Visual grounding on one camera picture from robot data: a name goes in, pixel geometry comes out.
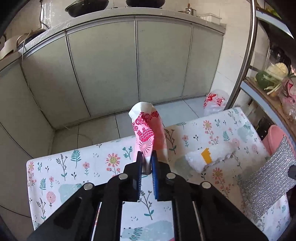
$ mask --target table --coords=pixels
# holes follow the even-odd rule
[[[172,172],[195,184],[204,180],[210,182],[249,218],[237,175],[247,177],[258,170],[264,165],[268,153],[240,108],[168,126],[165,135]],[[232,158],[207,168],[201,174],[196,173],[185,160],[185,154],[190,151],[224,141],[236,144]],[[84,183],[106,183],[121,173],[126,164],[135,161],[135,142],[135,136],[131,136],[28,161],[28,193],[34,229]],[[121,239],[173,239],[171,202],[155,201],[151,175],[142,176],[140,197],[137,203],[126,202],[123,205]],[[288,200],[284,195],[256,226],[269,240],[277,240],[289,222]],[[225,230],[221,235],[227,236],[229,232],[231,230]]]

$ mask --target pink bowl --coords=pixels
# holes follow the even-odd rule
[[[272,125],[268,129],[267,136],[268,136],[268,143],[269,143],[269,148],[270,148],[271,154],[275,153],[275,151],[279,147],[279,144],[281,143],[283,137],[286,136],[287,139],[288,139],[288,142],[289,142],[289,144],[290,144],[290,146],[291,146],[291,148],[293,150],[293,153],[295,155],[295,150],[294,150],[294,148],[292,146],[291,141],[289,140],[289,137],[284,133],[284,131],[281,128],[279,128],[276,125]]]

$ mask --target cabinet door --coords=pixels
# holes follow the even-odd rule
[[[89,117],[65,37],[34,52],[22,66],[37,103],[53,127]]]
[[[134,18],[69,34],[73,64],[91,115],[139,101]]]
[[[160,22],[158,18],[136,20],[140,101],[181,97],[190,46],[190,24],[174,20]]]
[[[53,129],[28,90],[20,65],[17,62],[12,65],[3,76],[0,74],[0,122],[33,158],[46,156]]]
[[[222,47],[223,36],[212,29],[193,25],[183,97],[209,93]]]

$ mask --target tile floor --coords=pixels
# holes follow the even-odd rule
[[[203,117],[205,97],[156,105],[164,126]],[[128,112],[91,120],[80,125],[57,131],[52,154],[95,145],[134,135]]]

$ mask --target plastic container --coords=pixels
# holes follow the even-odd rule
[[[293,148],[291,141],[289,140],[289,137],[286,135],[286,133],[280,127],[278,127],[276,125],[272,125],[268,129],[268,134],[262,141],[263,145],[265,146],[266,150],[268,151],[268,153],[270,155],[275,153],[275,151],[279,147],[284,136],[287,137],[288,143],[290,144],[291,149],[292,149],[294,155],[296,156],[295,150]]]
[[[206,20],[208,22],[218,24],[218,25],[220,25],[220,20],[222,19],[221,17],[219,17],[215,14],[212,14],[212,13],[203,14],[200,16],[200,18],[203,20]]]

